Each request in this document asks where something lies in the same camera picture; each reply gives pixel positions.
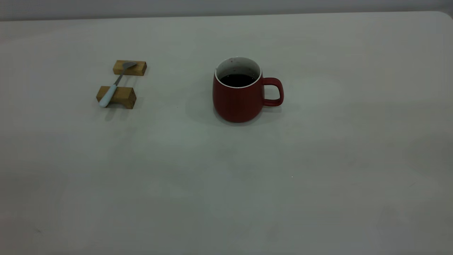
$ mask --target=coffee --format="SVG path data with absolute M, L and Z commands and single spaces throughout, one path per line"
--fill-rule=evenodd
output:
M 254 83 L 255 80 L 255 78 L 246 74 L 229 74 L 220 79 L 220 82 L 225 84 L 226 86 L 240 88 Z

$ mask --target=white table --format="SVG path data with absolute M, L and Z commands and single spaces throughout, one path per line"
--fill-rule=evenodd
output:
M 445 14 L 24 21 L 0 33 L 2 255 L 453 252 Z M 283 105 L 245 124 L 216 116 L 213 71 L 231 56 L 279 78 Z M 120 83 L 133 110 L 95 99 L 117 59 L 148 63 Z

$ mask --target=spoon handle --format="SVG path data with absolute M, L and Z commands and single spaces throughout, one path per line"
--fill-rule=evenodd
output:
M 115 93 L 115 90 L 116 90 L 116 84 L 113 84 L 109 90 L 107 91 L 107 93 L 102 97 L 102 99 L 99 101 L 99 106 L 101 107 L 106 107 L 109 102 L 110 102 L 110 99 L 112 99 L 112 96 L 113 94 Z

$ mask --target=mug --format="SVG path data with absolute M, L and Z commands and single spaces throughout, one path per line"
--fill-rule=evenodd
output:
M 255 81 L 243 87 L 226 85 L 221 79 L 232 74 L 245 74 Z M 265 99 L 264 85 L 279 89 L 279 99 Z M 212 99 L 217 113 L 230 122 L 246 122 L 256 117 L 263 106 L 279 106 L 283 102 L 282 83 L 276 78 L 263 78 L 261 67 L 253 60 L 243 57 L 226 59 L 214 73 Z

